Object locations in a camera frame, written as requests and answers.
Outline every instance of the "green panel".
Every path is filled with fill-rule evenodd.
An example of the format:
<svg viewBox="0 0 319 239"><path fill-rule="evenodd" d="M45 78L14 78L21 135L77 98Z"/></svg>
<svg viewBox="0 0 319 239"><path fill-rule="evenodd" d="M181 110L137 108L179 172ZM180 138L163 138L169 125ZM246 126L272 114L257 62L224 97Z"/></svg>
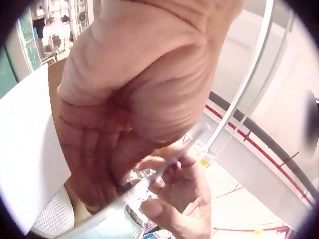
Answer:
<svg viewBox="0 0 319 239"><path fill-rule="evenodd" d="M4 49L0 48L0 99L17 84Z"/></svg>
<svg viewBox="0 0 319 239"><path fill-rule="evenodd" d="M31 12L30 9L27 8L25 13L19 18L22 35L25 41L29 41L34 38L33 36L33 24L31 20Z"/></svg>
<svg viewBox="0 0 319 239"><path fill-rule="evenodd" d="M31 11L29 8L19 18L19 23L21 27L22 36L24 38L23 44L26 48L28 58L31 63L31 67L33 70L36 70L40 66L42 66L42 62L34 39Z"/></svg>
<svg viewBox="0 0 319 239"><path fill-rule="evenodd" d="M35 40L28 42L26 44L26 49L28 51L28 57L31 62L31 66L33 70L38 69L40 66L42 66L42 62L39 57L37 45L35 43Z"/></svg>

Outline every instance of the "fingernail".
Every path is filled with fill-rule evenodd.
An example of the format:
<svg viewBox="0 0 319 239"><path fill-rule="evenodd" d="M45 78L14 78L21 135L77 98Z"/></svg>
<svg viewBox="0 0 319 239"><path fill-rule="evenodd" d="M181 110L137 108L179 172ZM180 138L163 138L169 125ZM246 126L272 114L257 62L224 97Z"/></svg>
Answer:
<svg viewBox="0 0 319 239"><path fill-rule="evenodd" d="M141 210L148 218L156 218L163 212L163 206L157 200L146 200L141 204Z"/></svg>

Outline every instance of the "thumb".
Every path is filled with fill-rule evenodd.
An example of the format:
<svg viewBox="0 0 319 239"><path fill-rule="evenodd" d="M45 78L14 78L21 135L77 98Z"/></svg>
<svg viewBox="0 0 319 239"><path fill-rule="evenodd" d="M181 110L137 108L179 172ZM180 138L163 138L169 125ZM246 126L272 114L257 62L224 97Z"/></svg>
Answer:
<svg viewBox="0 0 319 239"><path fill-rule="evenodd" d="M141 204L141 209L145 216L174 236L180 236L189 227L189 218L161 199L146 200Z"/></svg>

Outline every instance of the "package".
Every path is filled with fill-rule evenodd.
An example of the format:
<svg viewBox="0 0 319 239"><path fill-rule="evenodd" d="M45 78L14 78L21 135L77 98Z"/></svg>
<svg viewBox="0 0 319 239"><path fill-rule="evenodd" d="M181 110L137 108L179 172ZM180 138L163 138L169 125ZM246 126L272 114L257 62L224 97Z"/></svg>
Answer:
<svg viewBox="0 0 319 239"><path fill-rule="evenodd" d="M145 234L143 239L175 239L175 237L167 230L159 230L157 232Z"/></svg>

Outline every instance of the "person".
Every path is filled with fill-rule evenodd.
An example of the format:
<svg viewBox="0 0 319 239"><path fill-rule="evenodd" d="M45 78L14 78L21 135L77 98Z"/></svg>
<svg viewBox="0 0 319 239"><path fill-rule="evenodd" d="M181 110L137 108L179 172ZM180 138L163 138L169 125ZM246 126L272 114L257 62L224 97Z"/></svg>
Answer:
<svg viewBox="0 0 319 239"><path fill-rule="evenodd" d="M33 27L36 29L40 39L48 38L52 35L59 35L64 24L70 22L70 18L64 15L61 18L50 17L45 21L45 18L36 19L33 21Z"/></svg>

